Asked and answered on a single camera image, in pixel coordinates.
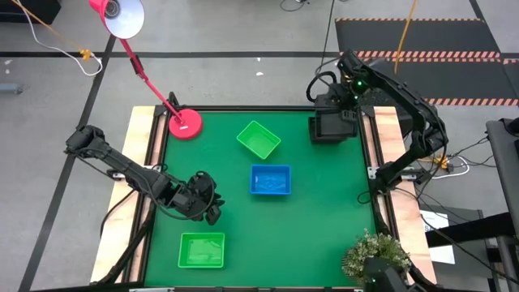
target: green mat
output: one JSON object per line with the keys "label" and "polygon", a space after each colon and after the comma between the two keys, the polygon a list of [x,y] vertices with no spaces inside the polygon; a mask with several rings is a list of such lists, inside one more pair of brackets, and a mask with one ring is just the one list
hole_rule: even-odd
{"label": "green mat", "polygon": [[[342,273],[341,257],[364,229],[375,232],[371,206],[357,202],[367,190],[361,140],[312,145],[311,114],[202,113],[200,137],[169,137],[168,171],[184,180],[207,171],[226,203],[214,226],[157,212],[146,286],[356,286]],[[265,161],[236,140],[252,120],[281,138]],[[253,164],[290,165],[292,195],[251,195]],[[184,232],[225,233],[224,268],[179,268]]]}

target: red desk lamp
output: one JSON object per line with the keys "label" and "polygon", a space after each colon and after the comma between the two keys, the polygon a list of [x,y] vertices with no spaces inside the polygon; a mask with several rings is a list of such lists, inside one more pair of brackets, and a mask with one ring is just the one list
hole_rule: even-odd
{"label": "red desk lamp", "polygon": [[144,7],[140,0],[88,0],[94,11],[99,13],[106,29],[117,37],[130,57],[135,73],[152,89],[173,117],[169,121],[169,132],[181,140],[195,138],[202,131],[202,117],[193,109],[175,108],[162,96],[144,73],[143,65],[131,50],[127,39],[134,37],[144,24]]}

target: potted plant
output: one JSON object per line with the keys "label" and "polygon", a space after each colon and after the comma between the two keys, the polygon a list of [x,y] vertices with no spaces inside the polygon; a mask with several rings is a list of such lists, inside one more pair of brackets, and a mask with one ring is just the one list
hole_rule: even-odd
{"label": "potted plant", "polygon": [[411,267],[409,255],[401,248],[398,240],[391,235],[369,234],[364,230],[364,236],[342,257],[343,273],[354,278],[359,285],[364,285],[367,281],[364,260],[370,257],[388,260],[402,274],[408,273]]}

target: lamp base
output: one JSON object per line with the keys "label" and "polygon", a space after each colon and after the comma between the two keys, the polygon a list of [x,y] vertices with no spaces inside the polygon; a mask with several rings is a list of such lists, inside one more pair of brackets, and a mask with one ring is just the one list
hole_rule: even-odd
{"label": "lamp base", "polygon": [[180,140],[194,139],[202,131],[202,117],[193,109],[183,109],[178,112],[184,123],[180,123],[176,117],[169,120],[169,132]]}

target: floor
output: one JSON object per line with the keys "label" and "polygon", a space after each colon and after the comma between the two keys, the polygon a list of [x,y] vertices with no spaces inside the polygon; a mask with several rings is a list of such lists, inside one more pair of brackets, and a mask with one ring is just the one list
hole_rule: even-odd
{"label": "floor", "polygon": [[[313,51],[323,49],[331,0],[311,0],[297,12],[280,9],[278,0],[147,0],[147,19],[130,40],[136,51]],[[336,2],[334,17],[406,17],[411,0]],[[287,0],[286,6],[295,3]],[[515,0],[478,0],[505,53],[519,52]],[[86,0],[62,1],[54,28],[92,51],[103,51],[108,33]],[[422,0],[415,17],[474,18],[469,0]],[[36,33],[48,45],[67,47],[45,29]],[[116,44],[115,51],[122,51]],[[44,51],[27,24],[0,23],[0,52]],[[331,27],[328,52],[337,51]],[[174,90],[186,104],[305,105],[304,91],[319,58],[144,58],[144,68],[162,91]],[[95,71],[94,62],[87,64]],[[65,161],[64,141],[81,115],[92,78],[68,58],[0,58],[0,81],[24,85],[19,96],[0,98],[0,283],[16,291]],[[315,92],[324,88],[315,88]],[[109,143],[121,148],[134,105],[155,105],[125,58],[111,58],[89,122],[101,127]],[[515,118],[517,107],[439,107],[448,128],[449,152],[484,136],[485,122]],[[466,156],[482,161],[488,144]],[[33,289],[88,284],[112,182],[75,163]],[[451,207],[506,210],[495,169],[474,167],[459,178],[434,181],[429,195]],[[452,288],[487,290],[486,279],[438,275]]]}

